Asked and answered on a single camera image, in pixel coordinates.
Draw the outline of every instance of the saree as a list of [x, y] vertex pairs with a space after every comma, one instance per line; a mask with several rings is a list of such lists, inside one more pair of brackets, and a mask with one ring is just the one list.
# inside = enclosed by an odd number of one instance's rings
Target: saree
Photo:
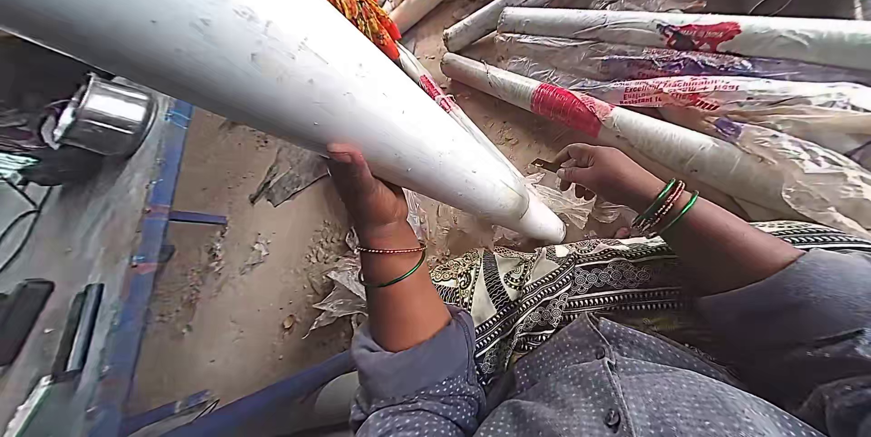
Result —
[[[800, 250], [871, 252], [871, 241], [800, 221], [753, 226]], [[662, 238], [591, 239], [536, 249], [479, 248], [430, 270], [446, 304], [475, 322], [475, 366], [489, 386], [583, 313], [699, 350], [713, 342]]]

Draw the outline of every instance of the blue metal frame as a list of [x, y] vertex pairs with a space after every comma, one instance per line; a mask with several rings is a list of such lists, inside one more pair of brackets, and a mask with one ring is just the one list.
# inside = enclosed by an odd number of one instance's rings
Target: blue metal frame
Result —
[[173, 415], [178, 415], [180, 413], [187, 412], [188, 410], [203, 405], [211, 398], [211, 391], [200, 391], [199, 393], [192, 394], [187, 398], [167, 403], [163, 407], [157, 407], [155, 409], [148, 410], [147, 412], [142, 412], [133, 416], [125, 417], [125, 419], [121, 421], [121, 431], [118, 436], [126, 437], [127, 435], [136, 432], [140, 428], [148, 427], [149, 425], [157, 423], [160, 420], [168, 419]]
[[158, 269], [160, 248], [166, 236], [169, 211], [179, 180], [181, 158], [185, 151], [187, 126], [193, 106], [177, 100], [166, 115], [169, 125], [163, 129], [160, 169], [140, 222], [140, 241], [125, 272], [121, 311], [104, 349], [105, 366], [93, 398], [88, 418], [93, 419], [89, 435], [117, 437], [124, 420], [124, 407], [132, 388], [139, 357], [139, 346], [146, 327], [148, 303]]
[[186, 222], [188, 224], [212, 224], [226, 226], [226, 216], [215, 216], [202, 212], [188, 212], [186, 210], [169, 211], [169, 220], [172, 222]]
[[262, 420], [277, 402], [308, 396], [339, 376], [354, 370], [351, 354], [345, 351], [305, 371], [235, 400], [191, 423], [164, 433], [164, 437], [221, 437], [246, 435], [245, 424]]

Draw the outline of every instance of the sleeve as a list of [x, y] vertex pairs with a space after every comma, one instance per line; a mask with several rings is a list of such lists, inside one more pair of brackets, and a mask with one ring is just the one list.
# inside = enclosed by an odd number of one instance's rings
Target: sleeve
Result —
[[831, 437], [871, 436], [871, 255], [811, 250], [698, 308], [756, 394]]
[[357, 435], [471, 435], [485, 405], [473, 361], [469, 313], [448, 307], [450, 323], [399, 353], [381, 348], [361, 327], [351, 344], [360, 391], [351, 408]]

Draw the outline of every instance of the wrist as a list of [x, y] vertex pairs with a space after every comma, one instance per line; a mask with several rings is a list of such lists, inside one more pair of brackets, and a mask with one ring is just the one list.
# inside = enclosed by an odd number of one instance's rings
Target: wrist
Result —
[[638, 214], [650, 207], [659, 193], [665, 187], [665, 182], [654, 175], [635, 182], [632, 190], [626, 196], [626, 206]]
[[360, 246], [378, 250], [415, 248], [419, 245], [415, 231], [407, 221], [357, 226]]

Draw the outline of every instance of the bracelet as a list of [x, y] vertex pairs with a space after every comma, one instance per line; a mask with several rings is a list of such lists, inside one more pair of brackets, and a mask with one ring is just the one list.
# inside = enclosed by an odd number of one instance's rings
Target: bracelet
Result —
[[643, 222], [643, 226], [638, 226], [638, 231], [641, 235], [646, 235], [653, 228], [656, 228], [656, 225], [659, 224], [660, 221], [665, 219], [665, 216], [668, 215], [671, 208], [674, 207], [674, 204], [678, 203], [678, 199], [680, 198], [680, 195], [684, 193], [685, 187], [686, 184], [678, 180], [678, 186], [674, 187], [674, 190], [671, 191], [669, 197], [665, 199], [665, 203], [656, 211], [656, 214], [654, 214], [648, 221]]
[[686, 214], [686, 211], [690, 210], [690, 208], [692, 207], [692, 204], [696, 203], [696, 200], [698, 198], [699, 198], [699, 191], [696, 190], [695, 192], [692, 193], [692, 197], [690, 197], [690, 201], [687, 202], [686, 206], [684, 206], [684, 208], [680, 210], [680, 213], [678, 213], [678, 217], [675, 217], [674, 219], [672, 219], [671, 222], [669, 222], [661, 231], [659, 231], [659, 235], [662, 235], [665, 231], [668, 231], [668, 229], [671, 226], [674, 226], [675, 222], [680, 220], [681, 217], [684, 217], [684, 214]]
[[366, 281], [363, 280], [363, 269], [360, 269], [360, 271], [357, 273], [357, 280], [360, 282], [360, 284], [362, 284], [365, 287], [369, 287], [370, 289], [379, 289], [381, 287], [387, 287], [389, 285], [394, 285], [401, 280], [405, 280], [409, 275], [417, 272], [417, 269], [419, 269], [421, 267], [421, 265], [423, 265], [423, 261], [426, 259], [426, 257], [427, 257], [427, 251], [426, 251], [426, 249], [424, 249], [423, 253], [421, 254], [421, 259], [417, 262], [417, 265], [415, 265], [415, 267], [412, 270], [409, 270], [408, 272], [406, 272], [402, 275], [399, 275], [397, 278], [395, 278], [391, 281], [387, 281], [384, 284], [367, 284]]
[[650, 215], [650, 213], [653, 212], [654, 210], [656, 210], [657, 208], [659, 208], [660, 201], [665, 199], [665, 195], [668, 194], [669, 190], [671, 190], [671, 188], [674, 187], [674, 184], [677, 181], [678, 181], [677, 179], [672, 178], [669, 181], [669, 183], [662, 189], [662, 191], [659, 192], [659, 195], [656, 196], [656, 199], [653, 201], [653, 204], [651, 204], [650, 207], [645, 209], [645, 212], [641, 213], [641, 216], [638, 216], [635, 218], [635, 221], [632, 222], [632, 227], [634, 229], [637, 229], [638, 225], [640, 225], [642, 222], [647, 221], [649, 219], [648, 216]]
[[419, 242], [420, 246], [417, 248], [406, 248], [401, 250], [378, 250], [375, 248], [364, 248], [362, 246], [357, 247], [357, 251], [361, 251], [363, 253], [380, 253], [383, 255], [398, 255], [400, 253], [414, 253], [416, 251], [425, 251], [427, 246], [423, 244], [423, 242]]

